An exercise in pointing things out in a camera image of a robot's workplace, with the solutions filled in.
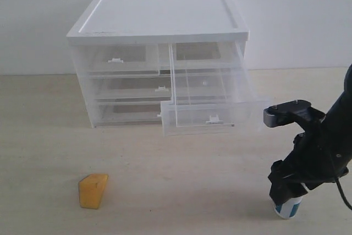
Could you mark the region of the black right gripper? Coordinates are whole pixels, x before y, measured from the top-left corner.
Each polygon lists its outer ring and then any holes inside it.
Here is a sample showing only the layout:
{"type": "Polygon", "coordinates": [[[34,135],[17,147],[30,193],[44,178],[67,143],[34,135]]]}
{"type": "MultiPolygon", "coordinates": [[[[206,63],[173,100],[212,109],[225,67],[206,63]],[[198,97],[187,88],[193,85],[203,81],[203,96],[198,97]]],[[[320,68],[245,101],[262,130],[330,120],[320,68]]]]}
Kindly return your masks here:
{"type": "Polygon", "coordinates": [[[348,164],[348,130],[298,134],[289,155],[271,166],[270,198],[276,205],[282,205],[323,183],[334,183],[349,173],[348,164]]]}

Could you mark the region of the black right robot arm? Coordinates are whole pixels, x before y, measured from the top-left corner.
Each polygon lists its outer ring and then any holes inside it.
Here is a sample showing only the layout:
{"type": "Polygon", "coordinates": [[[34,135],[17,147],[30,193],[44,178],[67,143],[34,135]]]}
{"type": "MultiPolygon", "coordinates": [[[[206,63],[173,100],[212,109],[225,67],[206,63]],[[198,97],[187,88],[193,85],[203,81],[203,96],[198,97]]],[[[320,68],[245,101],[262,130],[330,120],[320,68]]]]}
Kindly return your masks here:
{"type": "Polygon", "coordinates": [[[275,205],[304,196],[323,183],[335,183],[349,204],[339,180],[348,174],[351,161],[351,69],[342,94],[327,113],[306,100],[294,100],[264,109],[263,122],[269,128],[297,123],[303,129],[288,156],[271,166],[269,195],[275,205]]]}

